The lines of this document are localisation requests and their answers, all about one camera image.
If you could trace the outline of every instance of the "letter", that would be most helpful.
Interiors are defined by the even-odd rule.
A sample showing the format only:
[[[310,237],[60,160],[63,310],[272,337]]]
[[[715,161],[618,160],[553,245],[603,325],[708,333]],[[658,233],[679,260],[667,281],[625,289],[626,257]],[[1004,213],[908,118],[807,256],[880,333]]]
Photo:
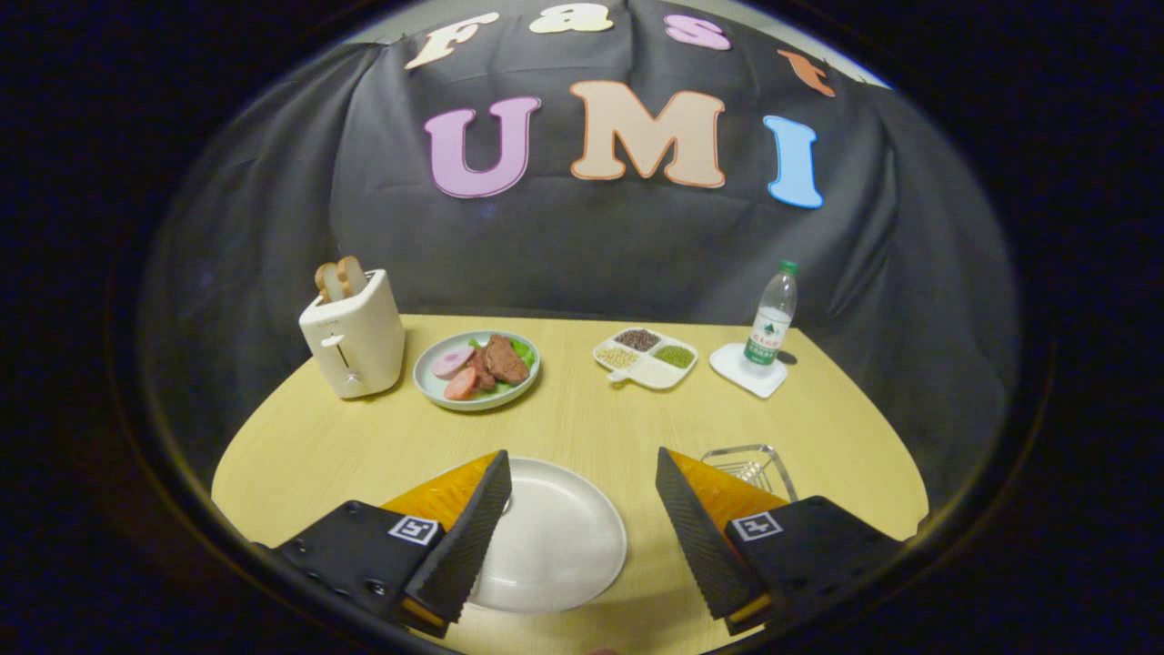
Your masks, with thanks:
[[[780,116],[764,116],[764,126],[776,136],[776,178],[768,184],[772,197],[799,207],[816,208],[824,198],[812,183],[812,142],[816,131]]]
[[[404,64],[404,70],[412,70],[452,55],[453,49],[449,48],[450,43],[454,41],[457,43],[464,43],[466,41],[473,38],[474,34],[477,34],[477,26],[489,24],[499,17],[501,14],[497,12],[490,12],[488,14],[482,14],[480,16],[430,31],[428,41],[425,42],[425,47],[420,49],[420,52],[417,54],[414,59]]]
[[[582,179],[617,179],[626,165],[615,158],[615,138],[643,177],[651,177],[670,144],[675,144],[663,175],[689,186],[718,188],[724,173],[718,168],[716,120],[724,111],[719,98],[680,91],[652,118],[639,98],[620,81],[579,81],[570,93],[585,105],[585,136],[582,158],[570,172]]]
[[[489,113],[501,119],[501,156],[485,171],[464,162],[464,129],[476,112],[454,109],[425,123],[432,134],[432,171],[436,186],[456,198],[495,195],[517,184],[530,163],[530,114],[541,106],[538,98],[510,98],[494,102]]]
[[[535,34],[556,34],[559,31],[603,31],[615,27],[606,20],[609,10],[602,5],[579,2],[576,5],[559,5],[541,13],[541,17],[530,23],[530,31]]]
[[[814,66],[812,62],[808,60],[808,57],[804,55],[797,55],[796,52],[789,52],[788,50],[776,50],[776,52],[788,57],[788,60],[793,64],[793,70],[796,71],[796,77],[801,78],[801,81],[830,98],[837,97],[837,92],[833,91],[831,86],[825,86],[825,84],[821,81],[824,79],[824,71]]]
[[[667,36],[681,43],[690,43],[700,48],[712,50],[730,50],[731,41],[724,36],[724,30],[711,21],[693,19],[680,14],[672,14],[663,19],[667,28]]]

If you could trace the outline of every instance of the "beans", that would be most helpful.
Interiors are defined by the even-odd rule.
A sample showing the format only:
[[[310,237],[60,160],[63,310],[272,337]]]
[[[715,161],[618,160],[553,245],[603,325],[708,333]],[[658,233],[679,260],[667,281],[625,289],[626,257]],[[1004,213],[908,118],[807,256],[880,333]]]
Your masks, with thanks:
[[[615,337],[615,341],[639,353],[646,353],[659,343],[659,337],[646,330],[627,330]]]
[[[663,347],[654,354],[655,359],[661,359],[676,369],[687,369],[695,362],[695,355],[681,347]]]
[[[626,353],[623,349],[603,349],[598,351],[598,359],[615,369],[626,369],[638,362],[639,356],[633,353]]]

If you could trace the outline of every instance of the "green beans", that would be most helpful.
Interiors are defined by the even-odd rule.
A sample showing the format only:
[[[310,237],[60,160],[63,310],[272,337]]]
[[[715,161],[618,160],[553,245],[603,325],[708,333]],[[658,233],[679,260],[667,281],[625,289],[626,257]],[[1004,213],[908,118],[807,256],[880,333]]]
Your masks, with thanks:
[[[695,355],[681,347],[663,347],[654,354],[654,357],[676,369],[687,369],[695,362]]]

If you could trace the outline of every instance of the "coaster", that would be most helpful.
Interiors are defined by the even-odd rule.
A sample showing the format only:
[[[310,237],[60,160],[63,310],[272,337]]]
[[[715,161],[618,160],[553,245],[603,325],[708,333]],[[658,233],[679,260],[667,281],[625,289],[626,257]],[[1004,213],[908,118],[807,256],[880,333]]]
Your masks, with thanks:
[[[740,387],[752,392],[759,398],[771,398],[780,389],[785,379],[788,378],[788,368],[780,361],[772,363],[767,376],[757,377],[755,373],[745,369],[745,364],[751,364],[744,359],[744,344],[734,343],[711,354],[708,361],[716,373],[736,383]]]

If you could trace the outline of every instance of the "wooden table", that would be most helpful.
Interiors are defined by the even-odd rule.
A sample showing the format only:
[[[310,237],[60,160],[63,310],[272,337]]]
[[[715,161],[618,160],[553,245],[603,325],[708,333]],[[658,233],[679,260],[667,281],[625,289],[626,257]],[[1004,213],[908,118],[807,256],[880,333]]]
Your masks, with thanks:
[[[928,513],[913,460],[875,407],[816,346],[792,330],[785,350],[799,363],[760,400],[708,364],[747,327],[644,323],[698,349],[674,390],[612,387],[591,357],[625,322],[463,315],[404,315],[400,383],[342,401],[307,362],[267,399],[227,448],[212,498],[249,540],[277,546],[359,499],[379,505],[471,458],[504,448],[570,469],[611,499],[626,525],[619,578],[594,601],[558,614],[517,615],[466,606],[445,646],[475,655],[703,653],[730,641],[712,621],[654,489],[659,447],[698,458],[725,447],[768,444],[801,498],[826,496],[894,539],[916,533]],[[412,366],[432,344],[459,333],[504,330],[541,353],[540,379],[521,399],[484,414],[430,403]]]

